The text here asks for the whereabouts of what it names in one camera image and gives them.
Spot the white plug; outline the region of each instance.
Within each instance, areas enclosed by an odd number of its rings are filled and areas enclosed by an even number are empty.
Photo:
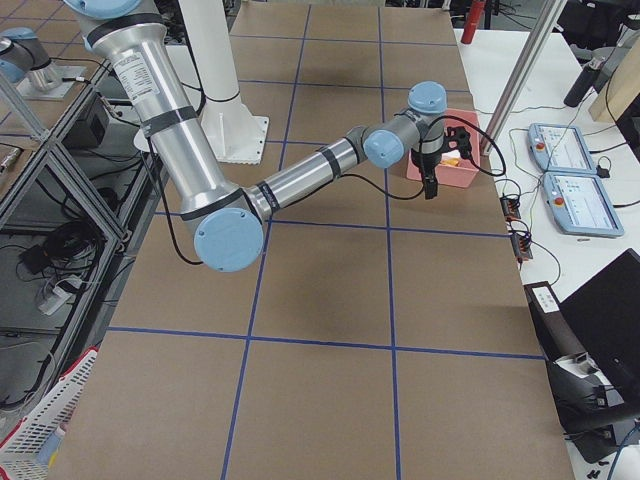
[[[38,305],[38,310],[45,315],[53,315],[78,292],[80,285],[83,283],[82,279],[76,275],[69,275],[62,280],[58,280],[51,292],[45,293],[45,299]]]

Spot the pink plastic container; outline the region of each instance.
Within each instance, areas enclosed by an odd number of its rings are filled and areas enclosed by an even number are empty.
[[[446,111],[446,115],[455,115],[460,118],[464,118],[468,122],[478,126],[478,115],[475,112],[469,110],[457,110],[455,108],[449,108]],[[449,118],[444,121],[445,127],[465,127],[471,134],[471,153],[473,160],[480,164],[480,135],[475,130],[471,130],[462,122],[457,120],[451,120]],[[451,187],[467,188],[471,185],[474,177],[477,175],[478,169],[473,166],[469,160],[460,159],[460,164],[457,167],[451,165],[438,165],[436,167],[436,177],[438,183],[441,185],[449,185]],[[422,181],[420,178],[420,172],[418,167],[411,163],[410,156],[407,157],[407,178],[409,180]]]

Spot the black monitor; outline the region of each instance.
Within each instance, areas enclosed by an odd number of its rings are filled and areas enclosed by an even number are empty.
[[[626,250],[560,310],[622,398],[640,401],[640,256]]]

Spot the red cylinder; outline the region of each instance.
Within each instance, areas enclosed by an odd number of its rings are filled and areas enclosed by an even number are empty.
[[[464,32],[462,33],[461,42],[465,45],[469,45],[473,40],[473,35],[476,33],[478,23],[480,23],[480,17],[484,10],[485,0],[473,0],[471,4],[471,10],[469,10],[469,16],[467,17],[467,23],[464,24]]]

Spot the blue cable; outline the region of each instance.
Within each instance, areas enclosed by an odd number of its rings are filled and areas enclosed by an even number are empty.
[[[622,453],[622,450],[624,450],[624,447],[627,446],[627,441],[629,441],[629,439],[635,432],[640,432],[640,423],[635,427],[633,427],[631,430],[629,430],[629,433],[627,433],[627,435],[624,437],[624,440],[622,440],[622,443],[620,444],[620,446],[618,447],[618,450],[616,451],[616,456],[613,457],[613,462],[611,463],[611,469],[609,470],[609,475],[607,475],[607,480],[611,480],[613,478],[613,471],[616,468],[616,464],[618,463],[620,454]]]

